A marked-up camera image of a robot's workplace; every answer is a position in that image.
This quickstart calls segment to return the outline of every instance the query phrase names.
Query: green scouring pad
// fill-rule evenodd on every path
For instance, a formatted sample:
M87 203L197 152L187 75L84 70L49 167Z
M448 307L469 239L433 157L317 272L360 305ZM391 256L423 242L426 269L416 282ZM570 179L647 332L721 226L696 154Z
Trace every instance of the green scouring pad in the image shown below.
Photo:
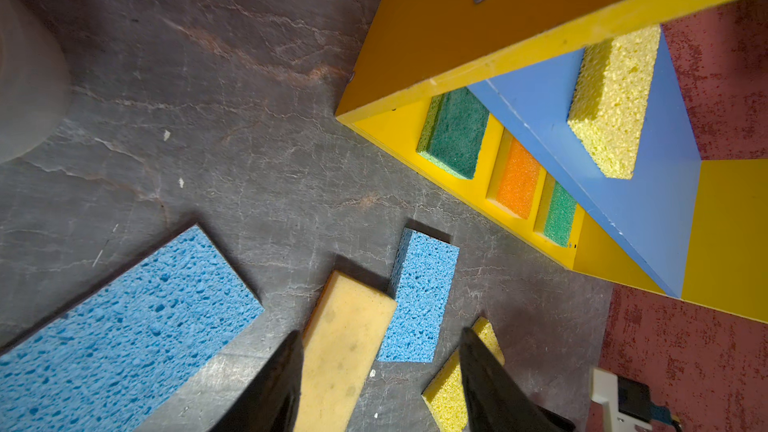
M474 178L489 116L466 87L435 96L416 151L454 177Z
M542 200L536 214L534 232L561 247L567 247L575 213L574 198L554 180L554 177L547 174Z

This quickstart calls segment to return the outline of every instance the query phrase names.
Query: red textured surface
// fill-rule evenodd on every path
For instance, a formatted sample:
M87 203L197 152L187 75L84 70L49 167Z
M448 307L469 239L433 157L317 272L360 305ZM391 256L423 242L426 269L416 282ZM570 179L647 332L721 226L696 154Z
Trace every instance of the red textured surface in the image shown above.
M600 367L648 384L685 432L768 430L768 324L617 284ZM594 403L587 431L602 431Z
M664 24L703 159L768 158L768 0Z

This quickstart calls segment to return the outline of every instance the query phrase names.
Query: white container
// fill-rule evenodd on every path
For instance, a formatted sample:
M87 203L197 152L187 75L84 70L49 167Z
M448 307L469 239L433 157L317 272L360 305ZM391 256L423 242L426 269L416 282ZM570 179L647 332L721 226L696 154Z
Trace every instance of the white container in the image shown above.
M0 163L29 152L69 105L62 49L18 0L0 0Z

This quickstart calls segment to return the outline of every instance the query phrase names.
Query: pale yellow sponge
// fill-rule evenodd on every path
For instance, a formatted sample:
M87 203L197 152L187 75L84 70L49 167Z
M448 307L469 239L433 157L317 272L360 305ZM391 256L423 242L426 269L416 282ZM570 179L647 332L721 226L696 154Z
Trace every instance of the pale yellow sponge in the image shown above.
M504 354L498 346L491 322L480 317L472 330L480 337L485 347L491 351L501 365ZM454 350L445 365L424 390L422 398L437 422L440 432L462 432L467 427L467 405L464 401L462 370L458 365L458 350Z
M397 302L331 274L304 331L301 400L294 432L344 432Z
M568 125L606 177L632 178L660 36L654 25L584 51Z

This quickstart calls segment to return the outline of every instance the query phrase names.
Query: small blue sponge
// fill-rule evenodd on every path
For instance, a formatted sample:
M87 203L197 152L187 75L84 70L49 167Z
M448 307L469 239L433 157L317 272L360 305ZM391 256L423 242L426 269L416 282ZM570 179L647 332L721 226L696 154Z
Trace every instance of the small blue sponge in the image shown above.
M397 309L379 349L381 362L432 362L456 270L458 247L407 228L389 282Z
M0 357L0 429L133 430L263 311L193 226Z

